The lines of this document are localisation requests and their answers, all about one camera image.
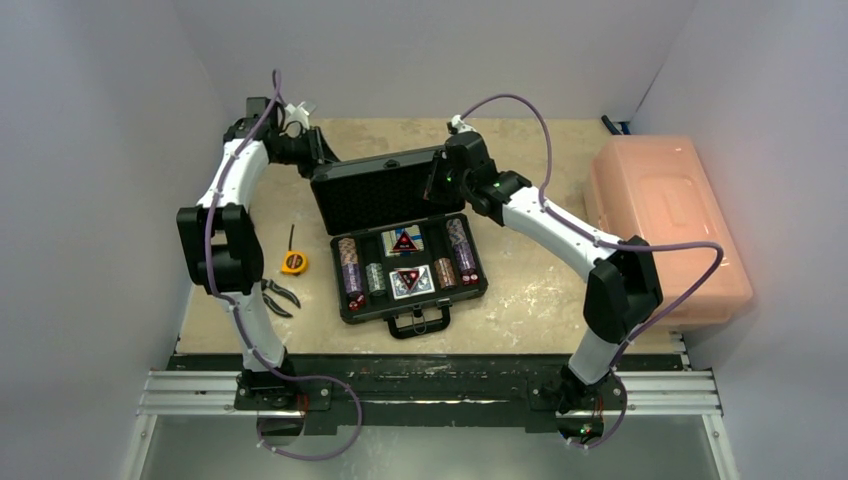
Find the blue orange chip stack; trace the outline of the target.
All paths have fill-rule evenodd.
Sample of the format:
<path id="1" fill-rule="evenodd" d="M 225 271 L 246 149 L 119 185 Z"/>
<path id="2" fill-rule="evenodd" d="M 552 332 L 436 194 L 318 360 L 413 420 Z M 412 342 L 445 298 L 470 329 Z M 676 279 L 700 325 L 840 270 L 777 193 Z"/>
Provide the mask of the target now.
<path id="1" fill-rule="evenodd" d="M 463 222 L 459 218 L 449 219 L 446 222 L 446 229 L 452 246 L 467 242 Z"/>

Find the black poker set case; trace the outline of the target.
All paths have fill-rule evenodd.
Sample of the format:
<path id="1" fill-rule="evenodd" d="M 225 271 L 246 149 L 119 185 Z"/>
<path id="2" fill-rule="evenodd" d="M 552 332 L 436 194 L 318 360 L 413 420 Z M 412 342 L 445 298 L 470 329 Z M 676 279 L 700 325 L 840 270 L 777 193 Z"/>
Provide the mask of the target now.
<path id="1" fill-rule="evenodd" d="M 439 205 L 423 199 L 424 181 L 432 156 L 439 147 L 407 150 L 358 160 L 319 166 L 310 180 L 325 229 L 331 237 L 333 272 L 338 288 L 341 319 L 350 325 L 373 320 L 384 321 L 392 337 L 405 340 L 446 329 L 451 323 L 455 304 L 482 296 L 488 281 L 482 268 L 464 204 Z M 463 222 L 479 275 L 476 284 L 464 285 L 450 243 L 446 222 Z M 386 257 L 381 233 L 411 224 L 420 226 L 425 250 L 409 256 Z M 353 238 L 356 242 L 364 290 L 356 297 L 345 292 L 338 242 Z M 434 262 L 451 260 L 458 285 L 451 290 L 439 287 Z M 369 263 L 383 267 L 387 293 L 368 294 L 365 267 Z M 435 292 L 394 300 L 389 287 L 389 272 L 401 268 L 428 265 Z"/>

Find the brown poker chip stack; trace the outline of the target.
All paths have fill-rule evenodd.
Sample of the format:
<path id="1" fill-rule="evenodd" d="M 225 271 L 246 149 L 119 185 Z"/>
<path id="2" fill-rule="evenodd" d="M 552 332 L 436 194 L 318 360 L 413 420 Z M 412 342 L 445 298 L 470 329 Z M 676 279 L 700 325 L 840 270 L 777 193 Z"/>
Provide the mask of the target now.
<path id="1" fill-rule="evenodd" d="M 434 262 L 434 269 L 439 287 L 442 290 L 451 290 L 457 287 L 458 282 L 456 280 L 452 262 L 449 258 L 438 258 Z"/>

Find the grey poker chip stack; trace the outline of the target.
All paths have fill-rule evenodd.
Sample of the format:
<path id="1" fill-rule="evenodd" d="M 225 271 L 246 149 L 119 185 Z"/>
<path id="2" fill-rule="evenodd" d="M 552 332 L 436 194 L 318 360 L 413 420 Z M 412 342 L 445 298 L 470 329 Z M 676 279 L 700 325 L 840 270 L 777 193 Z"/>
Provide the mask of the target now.
<path id="1" fill-rule="evenodd" d="M 385 296 L 387 293 L 383 267 L 380 263 L 369 263 L 365 267 L 368 294 L 373 297 Z"/>

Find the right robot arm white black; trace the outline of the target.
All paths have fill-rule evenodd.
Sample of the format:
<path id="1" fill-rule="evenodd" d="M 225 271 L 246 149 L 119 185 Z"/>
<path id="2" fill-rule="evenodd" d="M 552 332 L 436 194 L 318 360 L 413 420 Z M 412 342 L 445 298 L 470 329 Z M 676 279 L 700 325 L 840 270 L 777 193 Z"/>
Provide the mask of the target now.
<path id="1" fill-rule="evenodd" d="M 526 177 L 499 170 L 475 130 L 449 132 L 433 157 L 425 199 L 470 204 L 478 215 L 542 246 L 585 282 L 588 330 L 562 368 L 559 387 L 566 405 L 584 407 L 599 396 L 626 337 L 663 301 L 649 245 L 638 236 L 622 240 L 594 229 L 545 199 Z"/>

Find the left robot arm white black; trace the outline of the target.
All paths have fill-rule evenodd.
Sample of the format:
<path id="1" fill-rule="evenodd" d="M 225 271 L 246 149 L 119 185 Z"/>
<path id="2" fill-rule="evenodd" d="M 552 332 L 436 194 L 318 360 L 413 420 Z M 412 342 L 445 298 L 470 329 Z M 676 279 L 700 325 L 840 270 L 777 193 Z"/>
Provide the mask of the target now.
<path id="1" fill-rule="evenodd" d="M 243 358 L 239 398 L 257 396 L 275 409 L 289 407 L 303 393 L 263 299 L 264 254 L 249 207 L 269 165 L 294 165 L 309 179 L 319 166 L 337 162 L 321 129 L 308 120 L 303 104 L 248 98 L 244 117 L 224 134 L 209 189 L 176 215 L 192 282 L 218 301 L 237 331 Z"/>

